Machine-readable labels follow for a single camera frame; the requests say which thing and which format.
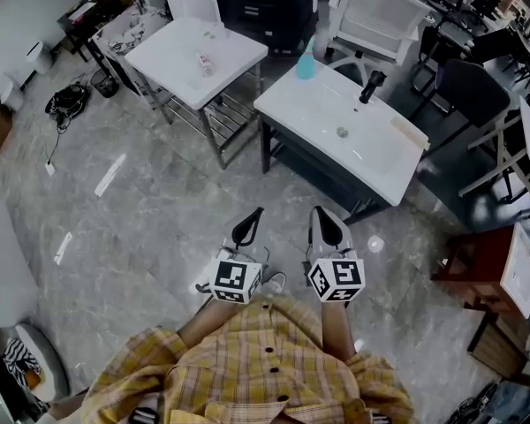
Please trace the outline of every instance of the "bottle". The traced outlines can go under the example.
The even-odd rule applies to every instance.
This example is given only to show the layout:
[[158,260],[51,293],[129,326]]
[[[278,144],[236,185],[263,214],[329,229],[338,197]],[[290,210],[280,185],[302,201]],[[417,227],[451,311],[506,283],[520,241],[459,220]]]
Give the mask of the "bottle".
[[198,65],[202,69],[202,75],[204,75],[204,77],[211,77],[214,75],[214,65],[208,59],[208,56],[201,52],[196,52],[196,56],[198,58]]
[[316,74],[316,64],[314,62],[314,55],[312,53],[313,46],[314,36],[310,38],[307,49],[297,63],[297,77],[301,80],[310,80]]

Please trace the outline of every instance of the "blue spray bottle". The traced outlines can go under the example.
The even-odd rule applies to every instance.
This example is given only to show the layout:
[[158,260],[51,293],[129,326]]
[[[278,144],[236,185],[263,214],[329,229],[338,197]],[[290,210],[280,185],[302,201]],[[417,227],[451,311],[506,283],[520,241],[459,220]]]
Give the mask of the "blue spray bottle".
[[316,74],[316,64],[314,63],[314,55],[312,53],[313,46],[314,36],[310,38],[307,49],[297,63],[297,77],[301,80],[310,80]]

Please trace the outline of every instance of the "gray marble floor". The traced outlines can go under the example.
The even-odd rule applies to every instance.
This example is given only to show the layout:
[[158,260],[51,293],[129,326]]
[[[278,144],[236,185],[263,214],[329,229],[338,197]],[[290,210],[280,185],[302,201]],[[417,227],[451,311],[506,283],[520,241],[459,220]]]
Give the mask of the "gray marble floor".
[[[43,112],[53,93],[93,64],[62,53],[34,78],[0,152],[0,197],[40,287],[33,323],[59,350],[73,390],[89,385],[127,337],[164,322],[176,328],[201,297],[187,291],[223,237],[224,226],[256,206],[266,209],[271,271],[288,291],[318,309],[301,262],[312,206],[345,212],[303,179],[274,164],[263,176],[256,140],[230,167],[217,168],[206,141],[173,125],[122,88],[94,92],[59,141],[50,177],[44,164],[56,139]],[[126,160],[101,198],[94,189],[111,164]],[[416,181],[403,204],[352,227],[365,260],[367,288],[349,308],[353,335],[389,360],[412,394],[420,421],[439,422],[494,378],[466,353],[481,314],[430,281],[448,234],[460,229]],[[64,235],[74,237],[59,266]],[[384,249],[372,253],[378,235]]]

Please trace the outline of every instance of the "plaid shirt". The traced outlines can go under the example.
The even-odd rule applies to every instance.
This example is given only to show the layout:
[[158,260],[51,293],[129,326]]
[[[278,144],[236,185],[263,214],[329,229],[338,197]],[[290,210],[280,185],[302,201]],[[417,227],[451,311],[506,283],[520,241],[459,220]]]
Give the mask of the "plaid shirt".
[[279,413],[304,423],[413,421],[410,399],[381,358],[342,362],[322,351],[315,313],[288,297],[254,297],[222,328],[188,349],[177,333],[132,337],[99,375],[82,422],[115,423],[159,392],[160,422],[270,423]]

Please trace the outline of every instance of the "sink basin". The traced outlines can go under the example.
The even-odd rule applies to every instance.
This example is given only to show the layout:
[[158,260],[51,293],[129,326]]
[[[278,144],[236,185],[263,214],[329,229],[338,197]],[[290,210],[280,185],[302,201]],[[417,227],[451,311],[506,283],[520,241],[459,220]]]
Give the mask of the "sink basin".
[[304,109],[300,123],[308,136],[322,139],[324,147],[351,153],[356,166],[383,174],[403,154],[404,135],[390,123],[387,109],[374,104],[376,97],[363,104],[358,94],[338,91],[326,83],[318,87],[312,82],[305,83],[295,97]]
[[255,108],[397,206],[428,137],[377,97],[361,103],[357,83],[324,64],[315,66],[310,80],[298,79],[292,68]]

